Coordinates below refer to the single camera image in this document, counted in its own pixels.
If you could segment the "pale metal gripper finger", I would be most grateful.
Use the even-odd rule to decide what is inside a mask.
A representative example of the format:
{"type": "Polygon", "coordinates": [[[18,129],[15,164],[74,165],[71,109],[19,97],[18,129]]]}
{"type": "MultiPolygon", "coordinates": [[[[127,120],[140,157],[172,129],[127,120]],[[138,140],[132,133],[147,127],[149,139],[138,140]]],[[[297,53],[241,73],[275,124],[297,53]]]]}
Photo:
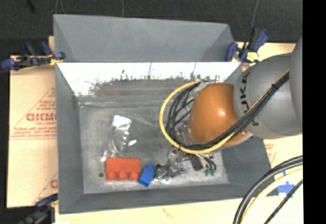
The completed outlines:
{"type": "Polygon", "coordinates": [[[156,174],[177,174],[178,173],[178,166],[173,164],[157,164],[156,174]]]}
{"type": "Polygon", "coordinates": [[[177,178],[176,175],[157,175],[154,177],[153,182],[159,184],[170,184],[177,178]]]}

